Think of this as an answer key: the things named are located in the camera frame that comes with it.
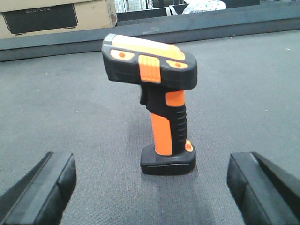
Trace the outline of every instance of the handheld scanner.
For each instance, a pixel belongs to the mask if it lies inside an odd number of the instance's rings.
[[[174,45],[115,34],[103,40],[102,54],[109,80],[141,85],[155,151],[164,156],[192,151],[184,90],[197,84],[195,57]]]

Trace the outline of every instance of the gray felt surface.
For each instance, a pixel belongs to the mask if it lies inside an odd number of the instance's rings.
[[[257,151],[300,178],[300,31],[178,44],[198,60],[186,92],[197,167],[141,173],[152,143],[136,85],[108,81],[100,52],[0,63],[0,195],[47,151],[73,152],[61,225],[241,225],[231,152]]]

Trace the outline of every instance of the black base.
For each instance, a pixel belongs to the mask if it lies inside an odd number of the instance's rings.
[[[154,144],[142,150],[140,166],[144,174],[181,175],[192,171],[196,165],[195,147],[175,156],[162,156],[155,152]]]

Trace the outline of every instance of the orange button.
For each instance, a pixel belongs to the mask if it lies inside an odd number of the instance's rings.
[[[125,52],[125,51],[119,51],[112,49],[111,50],[111,56],[117,60],[125,60],[129,61],[131,60],[135,55],[132,52]]]
[[[194,149],[193,149],[192,143],[189,140],[187,140],[186,141],[186,151],[192,152],[193,150]]]
[[[185,69],[185,68],[188,67],[188,64],[183,63],[183,62],[175,62],[175,61],[172,61],[172,60],[167,60],[167,63],[171,67],[176,68],[176,69]]]
[[[161,83],[159,58],[139,55],[139,67],[142,81]]]

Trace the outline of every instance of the black rubber grip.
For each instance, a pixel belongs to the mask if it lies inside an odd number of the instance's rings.
[[[185,151],[187,139],[187,114],[185,104],[182,106],[168,106],[166,94],[178,90],[168,90],[163,87],[148,85],[148,102],[146,108],[158,116],[165,117],[170,122],[172,138],[172,155]]]

